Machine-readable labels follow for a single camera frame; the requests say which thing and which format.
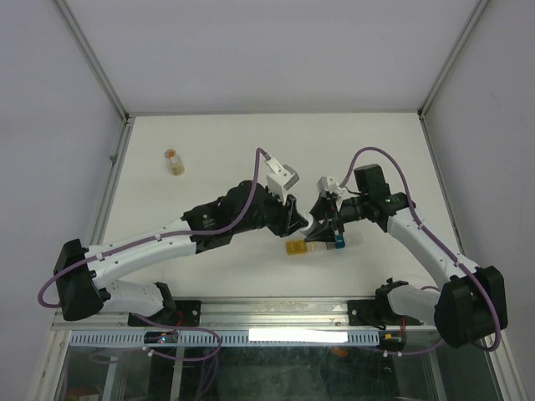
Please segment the weekly pill organizer strip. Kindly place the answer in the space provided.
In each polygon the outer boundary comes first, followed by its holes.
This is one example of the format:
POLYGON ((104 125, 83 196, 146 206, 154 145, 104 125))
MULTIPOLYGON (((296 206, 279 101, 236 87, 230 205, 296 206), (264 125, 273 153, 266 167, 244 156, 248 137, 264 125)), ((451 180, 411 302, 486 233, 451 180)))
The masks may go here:
POLYGON ((360 234, 349 236, 336 236, 335 242, 321 242, 305 240, 291 240, 285 244, 286 253, 289 256, 304 255, 316 251, 337 251, 350 247, 360 246, 364 238, 360 234))

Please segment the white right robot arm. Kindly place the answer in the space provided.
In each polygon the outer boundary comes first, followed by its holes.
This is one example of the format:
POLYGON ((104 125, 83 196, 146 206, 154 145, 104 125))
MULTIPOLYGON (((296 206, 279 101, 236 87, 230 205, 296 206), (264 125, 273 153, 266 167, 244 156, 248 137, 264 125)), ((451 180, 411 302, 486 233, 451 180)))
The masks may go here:
POLYGON ((336 243, 347 224, 370 221, 410 252, 437 289, 430 292, 389 279, 376 289, 374 306, 364 320, 383 327, 411 317, 434 326, 453 348, 489 335, 499 343, 508 324, 503 275, 494 266, 483 268, 452 251, 417 214, 408 191, 391 192, 379 165, 355 169, 354 178, 355 193, 330 176, 318 180, 318 199, 311 210, 314 226, 305 240, 336 243))

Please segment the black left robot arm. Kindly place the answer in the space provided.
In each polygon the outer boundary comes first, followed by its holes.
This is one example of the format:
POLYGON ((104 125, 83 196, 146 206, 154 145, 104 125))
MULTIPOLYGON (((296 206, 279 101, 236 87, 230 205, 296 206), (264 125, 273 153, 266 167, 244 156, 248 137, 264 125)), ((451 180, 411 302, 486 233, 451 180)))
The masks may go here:
POLYGON ((146 237, 118 245, 84 247, 74 239, 63 244, 53 269, 64 320, 83 320, 99 312, 130 312, 166 324, 175 315, 169 287, 162 282, 135 284, 123 277, 169 259, 194 256, 228 245, 235 235, 269 229, 286 237, 299 231, 306 241, 331 242, 326 225, 298 211, 286 200, 250 180, 225 195, 185 212, 146 237))

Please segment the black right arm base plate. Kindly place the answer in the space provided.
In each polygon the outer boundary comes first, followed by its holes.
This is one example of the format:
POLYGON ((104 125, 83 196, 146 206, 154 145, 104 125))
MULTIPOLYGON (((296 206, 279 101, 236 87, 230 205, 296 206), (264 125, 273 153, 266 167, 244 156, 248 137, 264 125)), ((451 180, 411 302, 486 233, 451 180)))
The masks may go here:
POLYGON ((375 299, 353 299, 346 302, 349 325, 371 326, 385 330, 388 326, 398 326, 404 322, 407 326, 421 326, 422 322, 407 316, 388 312, 375 299))

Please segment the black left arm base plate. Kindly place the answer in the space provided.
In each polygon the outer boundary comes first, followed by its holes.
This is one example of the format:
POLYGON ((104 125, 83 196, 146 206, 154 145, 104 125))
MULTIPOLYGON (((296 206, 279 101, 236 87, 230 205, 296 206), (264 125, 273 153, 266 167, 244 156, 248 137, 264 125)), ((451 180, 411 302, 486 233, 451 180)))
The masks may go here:
POLYGON ((198 327, 201 317, 200 300, 175 300, 175 306, 171 309, 162 309, 158 313, 146 317, 157 326, 173 327, 198 327))

